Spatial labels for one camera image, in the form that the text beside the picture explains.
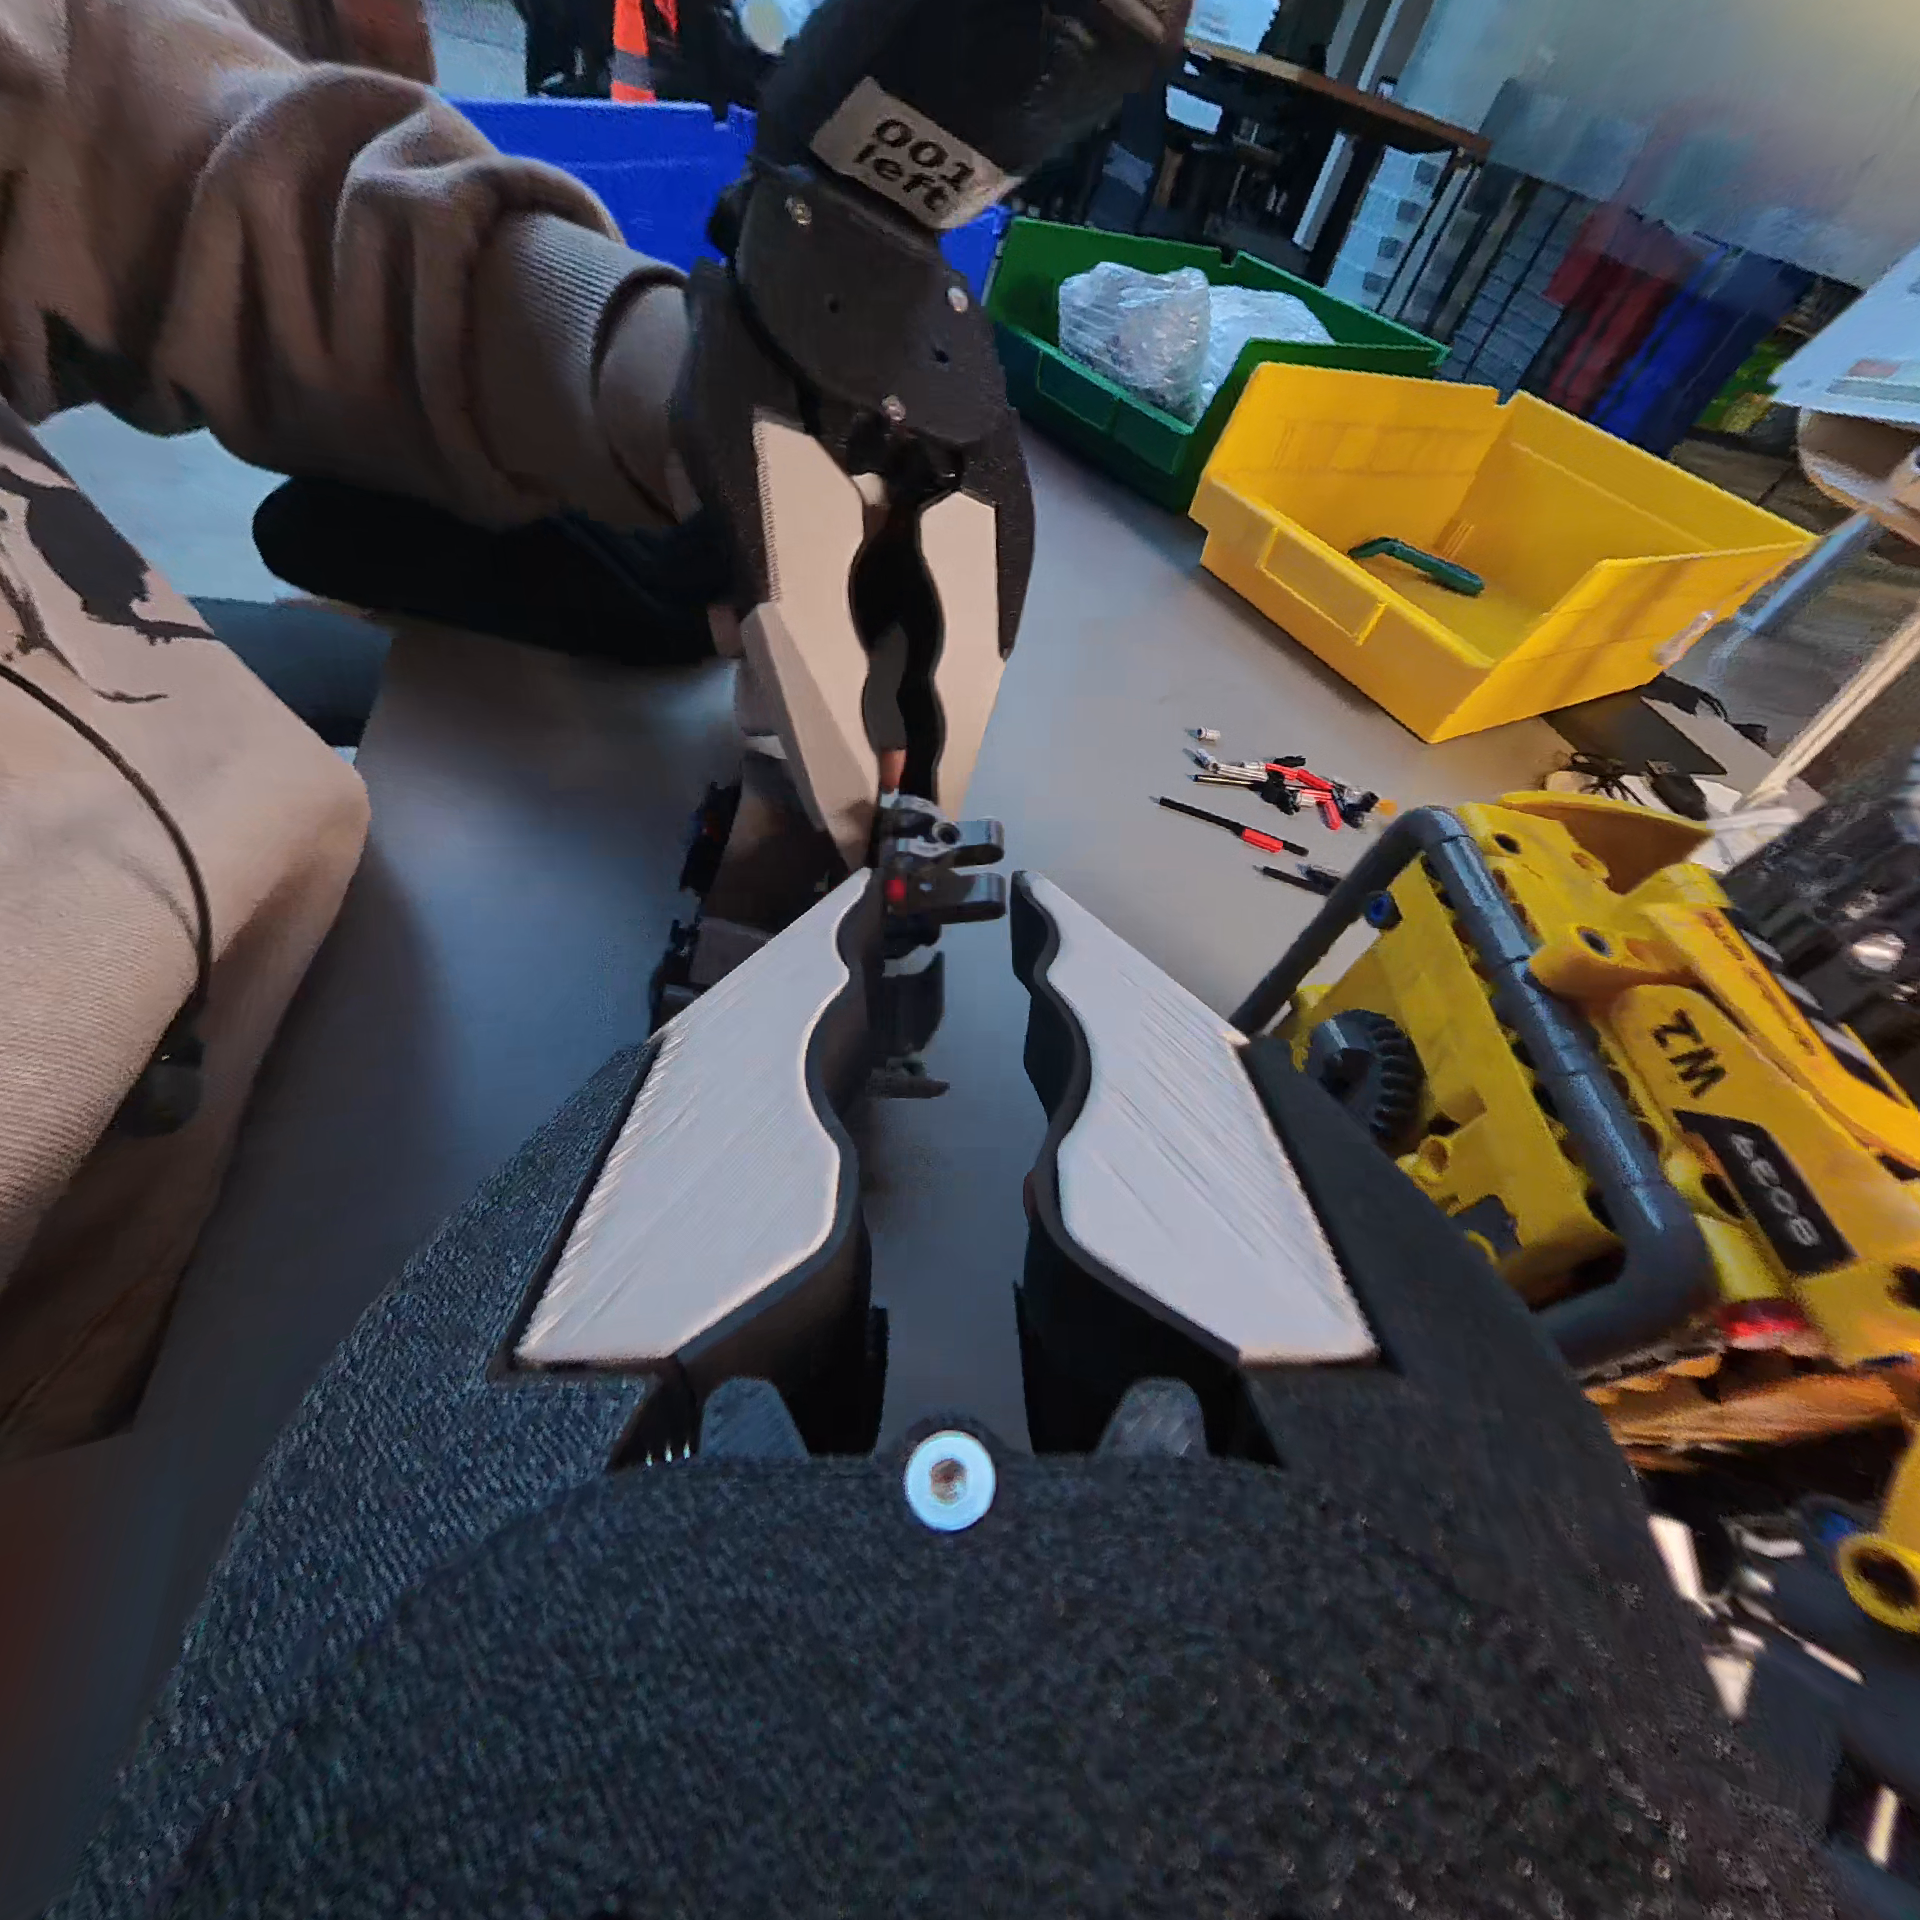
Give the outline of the person's beige hoodie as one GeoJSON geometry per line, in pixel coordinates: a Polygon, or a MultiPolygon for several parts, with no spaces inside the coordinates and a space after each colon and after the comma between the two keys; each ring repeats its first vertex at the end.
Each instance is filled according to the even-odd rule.
{"type": "Polygon", "coordinates": [[[5,410],[1,1459],[152,1370],[368,792],[5,410]]]}

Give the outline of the grey brick engine assembly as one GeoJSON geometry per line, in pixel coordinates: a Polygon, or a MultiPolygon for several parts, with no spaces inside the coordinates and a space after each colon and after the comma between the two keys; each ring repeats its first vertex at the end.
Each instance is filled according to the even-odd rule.
{"type": "MultiPolygon", "coordinates": [[[[877,957],[870,962],[870,1074],[874,1099],[941,1098],[926,1048],[943,1019],[946,925],[999,921],[1005,879],[995,820],[958,823],[933,801],[880,799],[870,865],[881,881],[903,873],[910,904],[887,911],[880,893],[877,957]]],[[[851,868],[805,813],[784,762],[751,753],[733,779],[709,785],[694,808],[679,889],[691,898],[677,920],[647,993],[655,1033],[825,900],[851,868]]]]}

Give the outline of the grey parts drawer cabinet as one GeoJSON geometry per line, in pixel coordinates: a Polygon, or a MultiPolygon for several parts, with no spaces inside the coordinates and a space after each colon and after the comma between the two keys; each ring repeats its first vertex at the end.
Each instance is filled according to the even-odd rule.
{"type": "Polygon", "coordinates": [[[1439,377],[1513,386],[1586,201],[1461,154],[1385,154],[1327,289],[1441,347],[1439,377]]]}

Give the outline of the green plastic bin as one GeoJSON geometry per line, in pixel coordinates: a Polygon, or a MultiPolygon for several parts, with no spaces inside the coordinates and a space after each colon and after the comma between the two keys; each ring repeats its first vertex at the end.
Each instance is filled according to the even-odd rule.
{"type": "Polygon", "coordinates": [[[1446,347],[1414,328],[1343,303],[1250,252],[1025,217],[1011,220],[999,242],[984,306],[995,328],[1005,391],[1018,417],[1117,484],[1175,514],[1189,512],[1202,469],[1258,367],[1430,377],[1446,360],[1446,347]],[[1058,347],[1058,292],[1070,277],[1102,260],[1153,274],[1198,271],[1216,289],[1294,298],[1322,325],[1327,340],[1250,340],[1199,419],[1186,424],[1058,347]]]}

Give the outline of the clear plastic bag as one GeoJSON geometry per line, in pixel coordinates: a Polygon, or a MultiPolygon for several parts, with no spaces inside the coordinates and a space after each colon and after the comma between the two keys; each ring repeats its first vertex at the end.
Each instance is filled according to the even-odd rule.
{"type": "Polygon", "coordinates": [[[1208,343],[1211,283],[1194,268],[1102,260],[1061,283],[1061,353],[1186,425],[1203,407],[1208,343]]]}
{"type": "Polygon", "coordinates": [[[1227,283],[1208,285],[1203,383],[1217,386],[1248,346],[1331,346],[1327,325],[1296,296],[1227,283]]]}

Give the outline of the black axle with red bush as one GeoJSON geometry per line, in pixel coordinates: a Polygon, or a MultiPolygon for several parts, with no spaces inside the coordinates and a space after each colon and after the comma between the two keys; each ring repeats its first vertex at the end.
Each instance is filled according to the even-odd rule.
{"type": "Polygon", "coordinates": [[[1310,851],[1304,845],[1301,845],[1296,841],[1288,841],[1281,834],[1263,832],[1263,831],[1251,828],[1248,823],[1238,823],[1227,813],[1211,812],[1206,808],[1198,808],[1198,805],[1190,805],[1186,801],[1175,801],[1175,799],[1167,799],[1167,796],[1159,796],[1159,799],[1153,799],[1153,803],[1161,809],[1179,813],[1179,816],[1183,816],[1189,820],[1194,820],[1199,826],[1217,828],[1225,834],[1229,834],[1234,841],[1238,841],[1248,849],[1255,849],[1263,856],[1281,856],[1281,857],[1297,857],[1297,859],[1304,859],[1310,856],[1310,851]]]}

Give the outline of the wooden table with black legs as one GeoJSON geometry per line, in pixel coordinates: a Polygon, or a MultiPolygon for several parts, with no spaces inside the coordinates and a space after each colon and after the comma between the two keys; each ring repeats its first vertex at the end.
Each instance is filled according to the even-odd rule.
{"type": "Polygon", "coordinates": [[[1167,93],[1217,120],[1166,178],[1163,203],[1225,249],[1258,252],[1251,231],[1272,236],[1311,283],[1327,283],[1389,154],[1439,159],[1437,183],[1448,185],[1493,148],[1486,132],[1214,40],[1186,40],[1167,93]]]}

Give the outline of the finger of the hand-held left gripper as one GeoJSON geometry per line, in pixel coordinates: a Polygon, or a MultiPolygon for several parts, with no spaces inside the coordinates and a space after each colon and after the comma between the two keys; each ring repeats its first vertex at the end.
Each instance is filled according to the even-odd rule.
{"type": "Polygon", "coordinates": [[[969,493],[930,504],[915,529],[918,604],[904,626],[897,711],[904,789],[959,809],[1000,691],[999,529],[969,493]]]}
{"type": "Polygon", "coordinates": [[[851,569],[867,539],[856,481],[791,424],[757,421],[751,449],[765,585],[739,620],[743,729],[778,747],[807,818],[859,872],[904,768],[904,632],[856,629],[851,569]]]}

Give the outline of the grey desk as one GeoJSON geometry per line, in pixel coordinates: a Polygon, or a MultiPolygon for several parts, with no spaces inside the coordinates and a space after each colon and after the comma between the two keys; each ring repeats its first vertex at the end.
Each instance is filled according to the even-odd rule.
{"type": "MultiPolygon", "coordinates": [[[[1534,785],[1537,722],[1426,747],[1198,564],[1181,519],[1030,440],[1040,551],[963,813],[1221,1012],[1304,923],[1186,789],[1186,732],[1401,808],[1534,785]]],[[[394,626],[368,852],[265,1066],[129,1424],[5,1472],[5,1916],[95,1834],[254,1474],[408,1255],[645,1028],[728,671],[394,626]]]]}

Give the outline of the black flat device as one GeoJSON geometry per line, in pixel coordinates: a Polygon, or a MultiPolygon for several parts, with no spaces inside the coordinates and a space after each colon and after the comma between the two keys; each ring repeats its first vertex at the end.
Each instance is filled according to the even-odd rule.
{"type": "Polygon", "coordinates": [[[1547,711],[1543,722],[1568,747],[1568,773],[1586,785],[1624,786],[1627,779],[1719,777],[1720,763],[1682,732],[1672,715],[1706,715],[1758,749],[1769,733],[1729,715],[1726,701],[1689,682],[1661,675],[1643,689],[1547,711]]]}

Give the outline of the person's left forearm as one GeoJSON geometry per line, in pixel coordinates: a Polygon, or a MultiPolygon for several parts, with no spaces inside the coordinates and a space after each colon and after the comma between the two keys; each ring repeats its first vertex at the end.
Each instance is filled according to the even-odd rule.
{"type": "Polygon", "coordinates": [[[434,77],[418,4],[5,4],[6,410],[488,527],[670,522],[682,277],[434,77]]]}

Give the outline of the pile of small brick pins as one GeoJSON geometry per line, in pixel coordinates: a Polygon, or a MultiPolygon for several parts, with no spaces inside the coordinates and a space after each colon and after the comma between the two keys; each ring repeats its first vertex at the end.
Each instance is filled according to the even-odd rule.
{"type": "Polygon", "coordinates": [[[1235,789],[1286,816],[1315,818],[1327,832],[1359,832],[1398,812],[1370,789],[1315,775],[1301,756],[1217,760],[1206,747],[1189,747],[1186,760],[1193,781],[1235,789]]]}

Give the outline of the beige booklet holder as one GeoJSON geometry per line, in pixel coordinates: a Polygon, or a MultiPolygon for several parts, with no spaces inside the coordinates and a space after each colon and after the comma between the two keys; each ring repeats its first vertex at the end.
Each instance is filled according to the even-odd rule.
{"type": "Polygon", "coordinates": [[[1918,547],[1918,425],[1802,410],[1793,428],[1801,474],[1847,512],[1918,547]]]}

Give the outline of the blue plastic bin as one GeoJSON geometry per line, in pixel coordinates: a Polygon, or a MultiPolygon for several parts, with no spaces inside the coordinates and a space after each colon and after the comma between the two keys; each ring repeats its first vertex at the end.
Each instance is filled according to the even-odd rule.
{"type": "MultiPolygon", "coordinates": [[[[713,114],[698,103],[603,103],[571,99],[454,100],[502,154],[538,160],[574,177],[603,201],[625,242],[673,268],[720,256],[709,237],[713,211],[749,172],[754,112],[713,114]]],[[[818,131],[823,165],[842,162],[851,178],[881,192],[906,215],[933,220],[930,242],[943,263],[982,298],[1009,215],[987,200],[1005,185],[987,160],[870,80],[818,131]]]]}

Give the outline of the yellow brick-built vehicle model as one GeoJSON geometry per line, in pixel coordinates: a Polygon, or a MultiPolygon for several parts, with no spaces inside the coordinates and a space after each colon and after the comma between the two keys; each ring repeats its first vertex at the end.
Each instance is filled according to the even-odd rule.
{"type": "Polygon", "coordinates": [[[1530,1311],[1753,1733],[1873,1916],[1914,1916],[1914,1101],[1701,865],[1527,792],[1393,820],[1232,1016],[1530,1311]]]}

